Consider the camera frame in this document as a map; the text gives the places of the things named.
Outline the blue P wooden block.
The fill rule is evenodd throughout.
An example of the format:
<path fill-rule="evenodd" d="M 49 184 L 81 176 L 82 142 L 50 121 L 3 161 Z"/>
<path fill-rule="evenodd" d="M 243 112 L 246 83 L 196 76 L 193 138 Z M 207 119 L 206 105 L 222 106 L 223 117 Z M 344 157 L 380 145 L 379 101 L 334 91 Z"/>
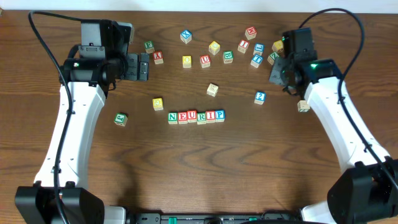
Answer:
<path fill-rule="evenodd" d="M 215 118 L 217 123 L 221 123 L 225 121 L 225 112 L 224 110 L 216 110 L 215 111 Z"/>

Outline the red E wooden block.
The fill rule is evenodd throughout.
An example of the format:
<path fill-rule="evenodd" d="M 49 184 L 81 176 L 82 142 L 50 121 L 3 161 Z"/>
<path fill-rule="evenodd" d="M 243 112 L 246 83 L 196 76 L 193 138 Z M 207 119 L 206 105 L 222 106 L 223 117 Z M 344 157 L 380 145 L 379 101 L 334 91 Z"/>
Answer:
<path fill-rule="evenodd" d="M 177 115 L 178 115 L 178 124 L 188 123 L 188 116 L 186 111 L 178 112 Z"/>

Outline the green N wooden block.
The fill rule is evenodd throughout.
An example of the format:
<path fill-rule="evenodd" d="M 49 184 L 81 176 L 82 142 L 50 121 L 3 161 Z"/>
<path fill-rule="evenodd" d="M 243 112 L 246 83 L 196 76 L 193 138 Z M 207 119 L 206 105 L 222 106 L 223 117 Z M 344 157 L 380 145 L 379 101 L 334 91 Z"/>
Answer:
<path fill-rule="evenodd" d="M 177 123 L 178 123 L 178 113 L 176 113 L 176 112 L 170 112 L 170 113 L 168 114 L 167 119 L 168 119 L 168 123 L 169 123 L 169 124 L 177 124 Z"/>

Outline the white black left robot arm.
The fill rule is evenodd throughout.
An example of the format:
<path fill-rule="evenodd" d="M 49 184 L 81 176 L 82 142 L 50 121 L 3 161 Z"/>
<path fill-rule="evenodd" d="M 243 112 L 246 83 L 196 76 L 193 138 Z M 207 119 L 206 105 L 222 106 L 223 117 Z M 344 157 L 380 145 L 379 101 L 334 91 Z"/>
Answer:
<path fill-rule="evenodd" d="M 149 55 L 67 58 L 66 85 L 46 158 L 31 187 L 18 187 L 15 204 L 26 223 L 134 223 L 124 207 L 106 206 L 88 191 L 88 160 L 109 84 L 146 81 Z"/>

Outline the green R wooden block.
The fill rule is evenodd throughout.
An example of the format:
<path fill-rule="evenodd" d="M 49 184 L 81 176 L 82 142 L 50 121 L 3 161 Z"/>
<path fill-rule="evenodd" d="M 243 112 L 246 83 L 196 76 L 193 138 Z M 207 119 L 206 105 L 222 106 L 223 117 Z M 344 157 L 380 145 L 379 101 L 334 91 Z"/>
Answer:
<path fill-rule="evenodd" d="M 206 124 L 206 113 L 197 113 L 197 124 Z"/>

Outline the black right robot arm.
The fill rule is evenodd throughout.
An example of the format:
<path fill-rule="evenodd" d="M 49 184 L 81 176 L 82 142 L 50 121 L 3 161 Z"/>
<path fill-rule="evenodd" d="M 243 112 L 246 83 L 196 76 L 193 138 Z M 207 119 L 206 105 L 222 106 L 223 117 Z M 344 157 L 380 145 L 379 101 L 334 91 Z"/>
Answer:
<path fill-rule="evenodd" d="M 336 152 L 341 177 L 327 200 L 303 207 L 301 217 L 317 223 L 368 223 L 397 216 L 397 161 L 371 134 L 356 110 L 332 59 L 294 63 L 277 57 L 270 82 L 296 89 L 320 120 Z"/>

